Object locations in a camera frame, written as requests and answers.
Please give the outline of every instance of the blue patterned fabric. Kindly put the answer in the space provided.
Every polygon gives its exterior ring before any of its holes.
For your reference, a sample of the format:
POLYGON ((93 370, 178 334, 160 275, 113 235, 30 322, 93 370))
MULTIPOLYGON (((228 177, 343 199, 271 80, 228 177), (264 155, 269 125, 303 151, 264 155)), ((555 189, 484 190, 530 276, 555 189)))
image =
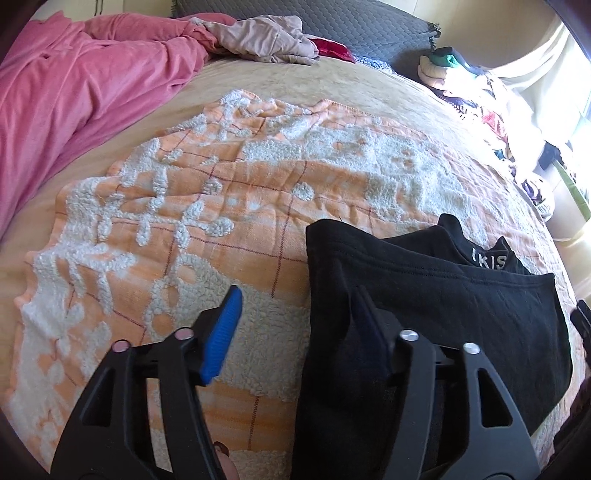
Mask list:
POLYGON ((369 57, 362 57, 360 55, 353 55, 353 58, 357 63, 363 63, 363 65, 372 67, 373 69, 379 70, 380 72, 386 72, 391 74, 396 73, 394 69, 385 61, 370 59, 369 57))

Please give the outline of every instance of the wall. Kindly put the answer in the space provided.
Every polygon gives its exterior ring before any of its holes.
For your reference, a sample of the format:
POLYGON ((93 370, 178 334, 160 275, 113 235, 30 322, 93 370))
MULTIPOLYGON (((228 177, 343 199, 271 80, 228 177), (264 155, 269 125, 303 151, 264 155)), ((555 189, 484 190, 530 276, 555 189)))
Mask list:
MULTIPOLYGON (((96 0, 48 0, 33 18, 43 20, 59 10, 72 20, 87 20, 94 16, 96 0)), ((98 0, 99 11, 102 6, 103 15, 121 13, 123 11, 123 0, 98 0)))
POLYGON ((172 0, 124 0, 124 11, 144 15, 169 17, 173 10, 172 0))
MULTIPOLYGON (((381 0, 439 23, 440 47, 453 46, 472 63, 496 67, 531 51, 554 18, 544 0, 381 0)), ((124 10, 170 15, 171 0, 125 0, 124 10)))

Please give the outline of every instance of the pink blanket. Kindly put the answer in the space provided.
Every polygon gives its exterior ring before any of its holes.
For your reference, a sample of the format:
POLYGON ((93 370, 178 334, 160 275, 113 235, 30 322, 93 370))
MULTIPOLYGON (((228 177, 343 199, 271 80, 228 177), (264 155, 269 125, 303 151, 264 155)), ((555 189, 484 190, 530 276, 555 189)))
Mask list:
POLYGON ((51 176, 170 100, 215 42, 201 25, 138 14, 30 21, 0 66, 0 238, 51 176))

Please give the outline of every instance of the silver screw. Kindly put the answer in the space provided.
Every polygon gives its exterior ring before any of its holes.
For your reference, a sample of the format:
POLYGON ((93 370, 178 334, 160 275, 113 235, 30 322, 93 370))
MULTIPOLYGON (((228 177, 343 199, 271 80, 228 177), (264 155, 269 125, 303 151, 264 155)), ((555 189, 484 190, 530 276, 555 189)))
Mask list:
POLYGON ((112 346, 111 349, 115 352, 115 353, 121 353, 121 352, 125 352, 127 349, 129 349, 129 347, 131 346, 131 344, 127 341, 127 340, 117 340, 112 346))
POLYGON ((400 338, 407 342, 416 342, 418 340, 418 333, 414 330, 403 330, 400 332, 400 338))
POLYGON ((174 332, 174 337, 177 340, 189 340, 194 335, 193 329, 191 328, 179 328, 174 332))
POLYGON ((470 355, 476 355, 480 353, 480 347, 472 342, 464 343, 464 351, 470 355))

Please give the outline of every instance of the folded clothes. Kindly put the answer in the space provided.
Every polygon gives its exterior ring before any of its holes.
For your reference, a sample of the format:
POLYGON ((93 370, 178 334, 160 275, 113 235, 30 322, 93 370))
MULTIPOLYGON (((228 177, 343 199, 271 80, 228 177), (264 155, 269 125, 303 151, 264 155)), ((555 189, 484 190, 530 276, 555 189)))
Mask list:
POLYGON ((485 72, 480 67, 470 65, 453 47, 437 48, 429 55, 429 59, 440 67, 463 67, 474 75, 482 75, 485 72))
POLYGON ((548 221, 554 213, 553 193, 532 173, 541 136, 536 135, 539 132, 532 125, 528 127, 526 119, 511 118, 508 108, 510 102, 519 105, 522 99, 516 98, 493 74, 468 65, 451 47, 437 49, 429 57, 421 56, 417 73, 437 97, 471 123, 476 134, 490 146, 518 187, 533 202, 542 219, 548 221))

